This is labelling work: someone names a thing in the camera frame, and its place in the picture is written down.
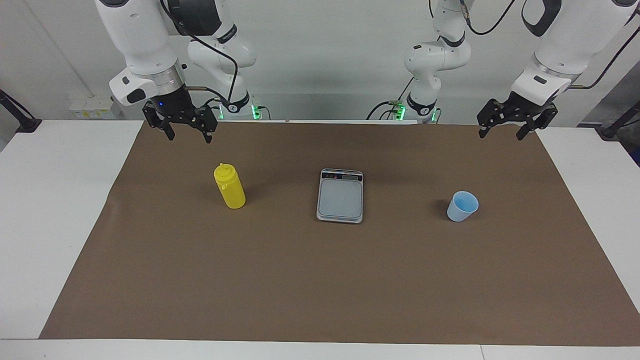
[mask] kitchen scale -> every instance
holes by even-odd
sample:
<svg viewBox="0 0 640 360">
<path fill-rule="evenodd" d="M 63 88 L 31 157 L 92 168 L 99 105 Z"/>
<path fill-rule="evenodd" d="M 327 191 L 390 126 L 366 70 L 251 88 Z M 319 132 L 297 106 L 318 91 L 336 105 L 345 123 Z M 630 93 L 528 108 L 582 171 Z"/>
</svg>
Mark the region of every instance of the kitchen scale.
<svg viewBox="0 0 640 360">
<path fill-rule="evenodd" d="M 323 169 L 316 216 L 322 221 L 362 221 L 363 175 L 356 170 Z"/>
</svg>

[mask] yellow squeeze bottle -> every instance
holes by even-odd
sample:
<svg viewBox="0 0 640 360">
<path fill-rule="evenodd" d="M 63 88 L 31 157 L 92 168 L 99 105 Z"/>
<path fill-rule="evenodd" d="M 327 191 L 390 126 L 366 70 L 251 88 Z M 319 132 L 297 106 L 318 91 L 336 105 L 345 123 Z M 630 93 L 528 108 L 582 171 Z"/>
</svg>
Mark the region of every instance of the yellow squeeze bottle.
<svg viewBox="0 0 640 360">
<path fill-rule="evenodd" d="M 242 208 L 246 197 L 236 168 L 233 165 L 220 163 L 220 166 L 214 170 L 213 177 L 227 206 L 231 209 Z"/>
</svg>

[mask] blue cup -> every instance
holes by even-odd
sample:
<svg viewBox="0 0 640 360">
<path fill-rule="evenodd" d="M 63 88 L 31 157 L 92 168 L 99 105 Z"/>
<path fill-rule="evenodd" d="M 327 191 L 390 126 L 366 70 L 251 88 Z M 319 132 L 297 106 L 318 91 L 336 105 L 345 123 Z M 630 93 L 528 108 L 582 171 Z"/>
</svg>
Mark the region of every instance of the blue cup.
<svg viewBox="0 0 640 360">
<path fill-rule="evenodd" d="M 478 210 L 478 199 L 470 192 L 457 192 L 453 195 L 447 216 L 455 221 L 461 222 Z"/>
</svg>

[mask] white table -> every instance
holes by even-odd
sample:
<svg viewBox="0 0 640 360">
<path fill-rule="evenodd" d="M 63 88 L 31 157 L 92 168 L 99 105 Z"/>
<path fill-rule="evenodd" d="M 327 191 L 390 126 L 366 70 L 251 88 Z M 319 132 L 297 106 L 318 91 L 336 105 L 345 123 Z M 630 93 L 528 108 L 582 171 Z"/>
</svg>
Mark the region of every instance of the white table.
<svg viewBox="0 0 640 360">
<path fill-rule="evenodd" d="M 640 359 L 640 347 L 35 340 L 141 124 L 45 121 L 0 152 L 0 359 Z M 539 136 L 640 309 L 640 169 L 592 129 Z"/>
</svg>

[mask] yellow bottle cap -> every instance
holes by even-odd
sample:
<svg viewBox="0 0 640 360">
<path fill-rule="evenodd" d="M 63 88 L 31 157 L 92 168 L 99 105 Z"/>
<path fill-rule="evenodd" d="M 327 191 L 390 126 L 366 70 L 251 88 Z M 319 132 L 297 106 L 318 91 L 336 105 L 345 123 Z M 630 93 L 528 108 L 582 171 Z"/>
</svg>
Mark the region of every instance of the yellow bottle cap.
<svg viewBox="0 0 640 360">
<path fill-rule="evenodd" d="M 230 164 L 220 163 L 216 170 L 213 171 L 213 177 L 220 185 L 232 183 L 237 179 L 236 168 Z"/>
</svg>

